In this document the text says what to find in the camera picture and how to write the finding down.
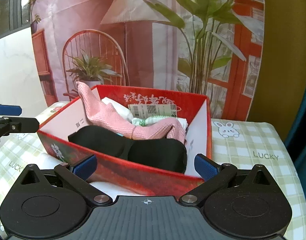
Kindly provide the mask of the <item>white cloth with green tie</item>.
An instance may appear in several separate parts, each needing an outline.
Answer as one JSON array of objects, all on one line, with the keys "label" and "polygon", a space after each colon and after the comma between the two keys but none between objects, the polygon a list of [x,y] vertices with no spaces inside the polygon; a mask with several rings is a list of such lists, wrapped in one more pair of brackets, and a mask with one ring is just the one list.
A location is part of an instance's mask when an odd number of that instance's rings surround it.
[{"label": "white cloth with green tie", "polygon": [[106,181],[94,181],[91,182],[90,185],[109,195],[113,201],[116,200],[117,196],[141,196],[141,194],[137,194],[133,191]]}]

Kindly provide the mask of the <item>black eye mask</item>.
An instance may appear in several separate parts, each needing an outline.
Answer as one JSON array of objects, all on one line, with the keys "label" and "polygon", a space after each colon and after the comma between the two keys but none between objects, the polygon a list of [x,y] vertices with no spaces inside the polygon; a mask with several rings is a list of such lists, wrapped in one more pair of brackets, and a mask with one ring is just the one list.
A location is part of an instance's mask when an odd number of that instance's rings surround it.
[{"label": "black eye mask", "polygon": [[175,139],[132,140],[100,126],[85,126],[68,135],[79,146],[133,163],[184,173],[186,147]]}]

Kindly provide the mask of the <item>printed room backdrop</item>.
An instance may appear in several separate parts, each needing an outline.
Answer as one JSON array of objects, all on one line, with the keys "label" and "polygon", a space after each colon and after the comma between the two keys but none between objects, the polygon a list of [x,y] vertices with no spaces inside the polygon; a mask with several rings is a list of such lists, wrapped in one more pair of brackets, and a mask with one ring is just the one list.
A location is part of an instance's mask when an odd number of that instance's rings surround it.
[{"label": "printed room backdrop", "polygon": [[29,0],[47,105],[76,82],[206,95],[213,118],[247,119],[259,76],[264,0]]}]

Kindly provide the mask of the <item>pink knotted cloth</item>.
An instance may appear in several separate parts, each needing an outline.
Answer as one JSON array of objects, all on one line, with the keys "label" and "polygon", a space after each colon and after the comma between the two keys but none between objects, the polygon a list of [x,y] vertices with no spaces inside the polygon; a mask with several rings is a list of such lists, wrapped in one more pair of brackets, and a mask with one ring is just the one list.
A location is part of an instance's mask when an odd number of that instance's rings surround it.
[{"label": "pink knotted cloth", "polygon": [[83,101],[87,119],[94,125],[133,140],[167,138],[178,140],[182,144],[185,141],[186,132],[175,118],[165,118],[151,126],[135,126],[125,120],[111,103],[105,104],[97,99],[85,83],[78,82],[77,91]]}]

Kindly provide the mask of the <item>red strawberry cardboard box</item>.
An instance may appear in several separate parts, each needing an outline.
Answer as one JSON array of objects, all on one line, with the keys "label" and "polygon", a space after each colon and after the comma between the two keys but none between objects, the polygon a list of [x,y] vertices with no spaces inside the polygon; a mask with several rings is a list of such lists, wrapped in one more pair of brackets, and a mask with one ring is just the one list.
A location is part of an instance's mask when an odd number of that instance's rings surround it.
[{"label": "red strawberry cardboard box", "polygon": [[184,142],[162,138],[130,140],[93,126],[76,98],[41,124],[37,134],[49,155],[69,164],[95,155],[90,181],[107,181],[144,196],[180,197],[203,183],[195,171],[197,154],[212,155],[209,98],[205,95],[128,86],[97,85],[92,94],[127,106],[136,96],[143,103],[172,101],[188,128]]}]

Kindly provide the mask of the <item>white green tied cloth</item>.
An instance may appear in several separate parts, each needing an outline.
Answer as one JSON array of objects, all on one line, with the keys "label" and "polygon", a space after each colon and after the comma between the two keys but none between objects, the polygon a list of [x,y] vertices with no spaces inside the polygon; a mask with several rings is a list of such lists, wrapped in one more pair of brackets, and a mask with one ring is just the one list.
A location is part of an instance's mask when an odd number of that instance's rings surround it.
[{"label": "white green tied cloth", "polygon": [[[146,119],[141,119],[141,118],[136,118],[133,116],[133,114],[131,113],[131,111],[121,105],[120,103],[117,103],[116,101],[108,98],[108,97],[105,97],[102,99],[102,102],[106,105],[108,105],[109,103],[112,104],[112,106],[114,107],[114,109],[117,111],[117,113],[125,120],[127,120],[128,122],[130,122],[131,124],[135,125],[135,126],[151,126],[165,118],[174,118],[174,117],[170,117],[170,116],[162,116],[162,115],[158,115],[158,116],[150,116]],[[188,122],[185,118],[179,118],[179,117],[176,117],[175,119],[177,119],[180,124],[182,125],[182,128],[184,130],[187,129],[188,127]]]}]

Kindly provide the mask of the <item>white barcode label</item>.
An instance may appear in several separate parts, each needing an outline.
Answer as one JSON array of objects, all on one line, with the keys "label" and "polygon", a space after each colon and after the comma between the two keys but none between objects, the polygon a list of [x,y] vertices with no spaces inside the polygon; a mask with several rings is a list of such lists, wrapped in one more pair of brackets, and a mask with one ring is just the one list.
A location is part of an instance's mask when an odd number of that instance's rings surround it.
[{"label": "white barcode label", "polygon": [[157,105],[145,105],[145,104],[130,104],[128,109],[131,111],[134,117],[146,119],[150,116],[170,116],[177,117],[177,106],[174,104],[157,104]]}]

